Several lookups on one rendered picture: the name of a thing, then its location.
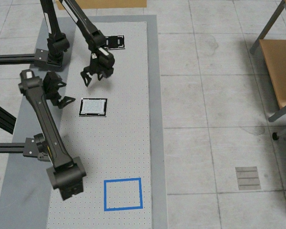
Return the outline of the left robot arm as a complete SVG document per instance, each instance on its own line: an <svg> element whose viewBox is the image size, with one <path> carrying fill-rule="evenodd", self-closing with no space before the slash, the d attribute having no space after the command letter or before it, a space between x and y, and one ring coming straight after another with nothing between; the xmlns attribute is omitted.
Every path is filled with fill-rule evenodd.
<svg viewBox="0 0 286 229"><path fill-rule="evenodd" d="M101 71L104 78L110 77L114 71L112 66L115 63L115 58L114 54L105 47L105 35L89 20L75 0L59 0L59 2L81 30L88 43L88 49L91 50L91 59L99 61L91 61L91 70L95 73ZM49 34L49 38L47 38L49 51L46 62L61 66L63 51L67 52L70 47L69 41L65 33L60 31L52 0L40 0L40 4Z"/></svg>

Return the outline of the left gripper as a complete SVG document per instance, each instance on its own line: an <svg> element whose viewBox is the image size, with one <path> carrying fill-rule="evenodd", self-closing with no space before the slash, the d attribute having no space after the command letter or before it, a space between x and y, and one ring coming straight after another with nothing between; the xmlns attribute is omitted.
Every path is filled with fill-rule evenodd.
<svg viewBox="0 0 286 229"><path fill-rule="evenodd" d="M84 67L83 71L80 72L80 74L81 74L81 76L82 76L82 78L83 78L84 83L85 83L86 86L89 85L89 83L90 83L90 81L91 81L91 79L92 79L92 78L89 76L89 74L87 74L87 72L89 72L90 75L93 75L93 74L95 73L95 72L93 72L93 71L91 70L91 61L94 61L94 60L92 60L92 59L90 58L90 65ZM94 61L94 62L99 62L99 61ZM102 72L101 72L101 71L98 71L98 72L97 72L97 75L98 75L98 80L99 80L99 81L103 78L103 75L100 77L100 74L102 74ZM86 79L87 79L87 83L86 83Z"/></svg>

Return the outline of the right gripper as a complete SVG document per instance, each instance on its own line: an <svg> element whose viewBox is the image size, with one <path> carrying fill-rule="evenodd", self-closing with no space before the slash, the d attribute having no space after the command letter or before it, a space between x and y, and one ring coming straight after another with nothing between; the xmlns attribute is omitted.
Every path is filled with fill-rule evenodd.
<svg viewBox="0 0 286 229"><path fill-rule="evenodd" d="M57 86L55 87L56 90L57 90L57 92L58 92L58 90L59 90L61 87L67 86L67 83L65 83L65 82L61 82L61 84L63 84L63 85L57 85ZM62 97L62 96L61 96L61 95L59 94L59 92L58 92L58 94L57 94L57 96L56 96L55 98L47 98L47 100L48 100L48 99L51 99L51 102L52 102L53 106L58 106L59 109L64 108L65 106L67 106L68 104L70 104L70 103L72 103L72 102L74 102L74 101L76 100L75 98L65 96L61 101L59 101L59 99L61 99L61 97ZM69 100L71 100L71 101L69 101ZM69 102L68 102L68 101L69 101Z"/></svg>

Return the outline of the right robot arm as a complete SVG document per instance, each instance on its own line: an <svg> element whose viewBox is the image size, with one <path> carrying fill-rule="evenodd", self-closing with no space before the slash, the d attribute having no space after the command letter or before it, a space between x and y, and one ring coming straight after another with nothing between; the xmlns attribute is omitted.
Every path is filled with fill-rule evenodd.
<svg viewBox="0 0 286 229"><path fill-rule="evenodd" d="M86 176L79 156L70 157L66 151L58 129L47 104L47 98L55 98L58 94L56 86L63 82L56 72L47 72L43 81L30 69L22 70L18 85L21 94L33 106L42 133L34 135L39 150L38 159L49 160L52 166L45 168L52 189L58 188L61 200L83 192L82 177Z"/></svg>

